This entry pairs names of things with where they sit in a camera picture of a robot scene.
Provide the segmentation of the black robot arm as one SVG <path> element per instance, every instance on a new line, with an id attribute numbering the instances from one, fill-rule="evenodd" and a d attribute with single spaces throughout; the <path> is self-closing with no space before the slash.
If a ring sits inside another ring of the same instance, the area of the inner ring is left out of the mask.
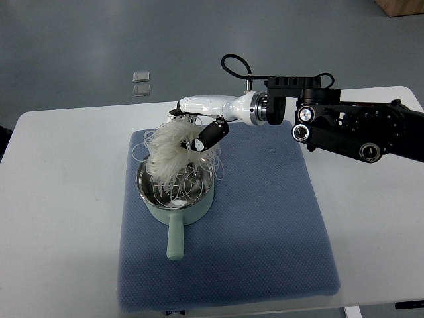
<path id="1" fill-rule="evenodd" d="M 385 154 L 423 161 L 423 113 L 401 100 L 388 103 L 341 101 L 341 91 L 322 87 L 322 75 L 313 77 L 261 76 L 266 95 L 256 104 L 256 116 L 279 125 L 286 99 L 295 98 L 293 139 L 366 163 Z"/>

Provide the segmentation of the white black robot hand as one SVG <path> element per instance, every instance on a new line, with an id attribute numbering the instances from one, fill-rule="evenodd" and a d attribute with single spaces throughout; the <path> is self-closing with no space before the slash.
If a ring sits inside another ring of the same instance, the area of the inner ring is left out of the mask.
<path id="1" fill-rule="evenodd" d="M 205 152 L 211 150 L 229 133 L 229 122 L 240 120 L 247 125 L 263 125 L 266 121 L 266 107 L 262 102 L 266 94 L 250 91 L 240 97 L 225 95 L 200 95 L 184 97 L 176 108 L 170 111 L 174 117 L 197 115 L 214 117 L 196 137 L 181 142 L 187 150 Z"/>

